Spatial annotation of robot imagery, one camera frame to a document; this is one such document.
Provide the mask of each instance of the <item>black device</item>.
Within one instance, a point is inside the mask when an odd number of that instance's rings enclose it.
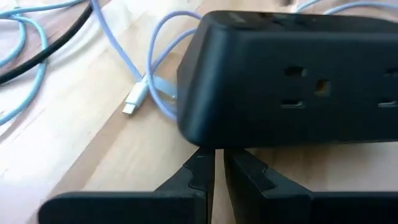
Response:
[[[398,25],[215,11],[177,72],[178,127],[198,146],[398,139]]]
[[[216,11],[178,68],[178,127],[202,146],[154,192],[75,192],[40,224],[211,223],[215,149],[237,224],[398,223],[398,192],[311,192],[244,147],[388,141],[398,27],[363,17]]]

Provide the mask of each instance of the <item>electrical outlet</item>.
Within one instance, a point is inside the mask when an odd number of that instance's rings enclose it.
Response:
[[[215,148],[398,139],[398,25],[215,11],[177,72],[177,120]]]

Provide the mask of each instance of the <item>wooden surface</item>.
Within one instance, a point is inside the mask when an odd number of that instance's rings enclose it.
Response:
[[[61,0],[47,0],[46,3]],[[32,5],[43,1],[21,1]],[[167,12],[186,9],[204,14],[215,9],[290,11],[279,0],[113,0],[104,7],[140,71],[149,36]],[[322,13],[346,1],[324,0],[306,12]],[[7,7],[3,2],[0,8]],[[48,14],[35,14],[52,40],[77,18],[84,4]],[[393,11],[350,9],[342,14],[396,20]],[[197,21],[174,19],[161,32],[155,55],[177,34]],[[16,26],[1,22],[0,56],[16,43]],[[70,56],[51,58],[45,84],[29,109],[0,127],[0,223],[34,223],[35,212],[53,195],[71,190],[154,190],[197,149],[186,142],[150,98],[133,117],[121,113],[134,80],[98,30],[95,18],[70,44]],[[157,74],[175,80],[175,69],[189,43],[185,40],[165,59]],[[30,30],[27,50],[10,69],[39,50]],[[31,86],[35,71],[0,86],[0,111],[12,108]],[[397,143],[312,146],[257,150],[273,168],[311,190],[398,190]],[[234,223],[217,152],[213,223]]]

